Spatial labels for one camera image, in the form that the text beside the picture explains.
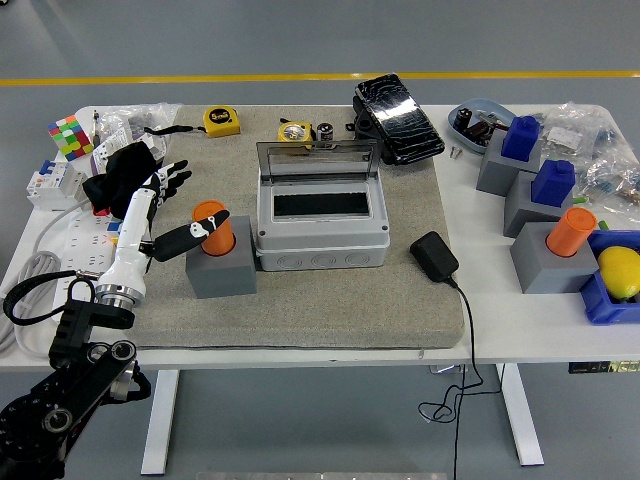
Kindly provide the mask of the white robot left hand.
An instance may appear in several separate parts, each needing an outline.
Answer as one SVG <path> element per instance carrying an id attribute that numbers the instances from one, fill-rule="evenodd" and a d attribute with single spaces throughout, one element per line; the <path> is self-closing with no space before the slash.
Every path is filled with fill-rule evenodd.
<path id="1" fill-rule="evenodd" d="M 146 295 L 144 275 L 151 261 L 165 262 L 201 245 L 229 219 L 228 210 L 222 209 L 152 237 L 157 209 L 189 177 L 186 166 L 186 161 L 180 161 L 160 168 L 133 193 L 114 262 L 97 280 L 95 294 L 99 303 L 131 310 Z"/>

